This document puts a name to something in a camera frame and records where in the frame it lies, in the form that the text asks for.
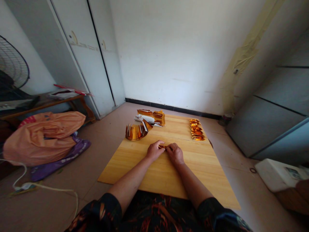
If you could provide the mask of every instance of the tiled floor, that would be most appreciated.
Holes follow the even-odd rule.
[[[133,122],[136,110],[145,108],[124,103],[117,110],[96,122],[82,127],[79,137],[92,145],[75,161],[43,181],[54,188],[74,189],[79,195],[79,209],[93,199],[98,199],[110,187],[97,182],[97,178],[118,148],[125,127]],[[165,114],[194,117],[164,110]],[[207,137],[235,192],[242,210],[237,213],[254,231],[306,231],[306,229],[278,202],[258,174],[250,168],[255,160],[245,158],[216,120],[199,118]],[[11,185],[21,175],[17,170],[0,182],[0,231],[62,231],[70,224],[75,211],[75,197],[71,193],[39,189],[13,198],[4,195],[12,192]],[[26,182],[29,176],[19,181]]]

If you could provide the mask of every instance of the light wood table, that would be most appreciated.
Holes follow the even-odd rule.
[[[114,184],[145,157],[151,143],[157,140],[163,140],[166,144],[175,142],[183,150],[183,158],[188,167],[218,201],[224,207],[240,209],[209,141],[192,140],[189,119],[192,118],[166,115],[165,127],[154,127],[139,141],[124,139],[98,181]],[[139,189],[188,199],[180,176],[166,152],[149,167]]]

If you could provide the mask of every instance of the purple bag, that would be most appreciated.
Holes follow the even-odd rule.
[[[72,160],[77,158],[81,153],[87,150],[87,148],[91,145],[91,142],[89,140],[77,138],[75,134],[73,134],[72,137],[73,140],[76,142],[76,145],[70,150],[66,157],[52,163],[41,164],[31,168],[31,180],[33,182],[42,180],[57,171],[59,168],[67,165]]]

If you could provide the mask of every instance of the orange plastic bag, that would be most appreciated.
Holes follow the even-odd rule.
[[[30,167],[62,159],[76,144],[70,135],[84,124],[85,118],[76,111],[28,117],[6,140],[3,156]]]

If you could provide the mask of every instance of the cabinet door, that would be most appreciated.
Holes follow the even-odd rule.
[[[251,97],[227,125],[226,131],[247,157],[271,144],[304,116]]]
[[[309,30],[299,37],[278,65],[309,67]]]
[[[309,115],[309,69],[275,68],[254,95]]]
[[[108,0],[89,0],[92,17],[100,41],[108,79],[116,105],[125,102],[113,19]]]
[[[50,2],[6,2],[56,83],[88,92]]]
[[[115,106],[86,0],[51,0],[100,117]]]
[[[266,158],[298,166],[309,161],[309,119],[307,123],[291,132],[278,142],[261,151],[253,158]]]

